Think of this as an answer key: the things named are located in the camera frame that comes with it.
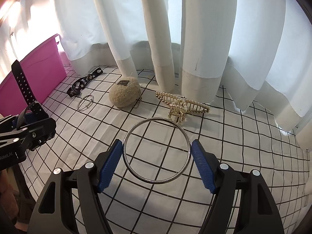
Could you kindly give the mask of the left hand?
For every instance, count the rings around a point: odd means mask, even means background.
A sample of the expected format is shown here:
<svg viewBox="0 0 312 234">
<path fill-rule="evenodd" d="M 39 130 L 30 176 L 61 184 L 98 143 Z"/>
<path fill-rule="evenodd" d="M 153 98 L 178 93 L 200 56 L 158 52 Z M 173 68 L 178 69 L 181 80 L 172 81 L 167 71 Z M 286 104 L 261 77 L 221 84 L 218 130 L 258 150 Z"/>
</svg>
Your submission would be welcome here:
<svg viewBox="0 0 312 234">
<path fill-rule="evenodd" d="M 4 209 L 9 219 L 12 221 L 12 223 L 16 224 L 19 208 L 14 197 L 13 187 L 10 184 L 6 170 L 1 171 L 0 193 L 2 208 Z"/>
</svg>

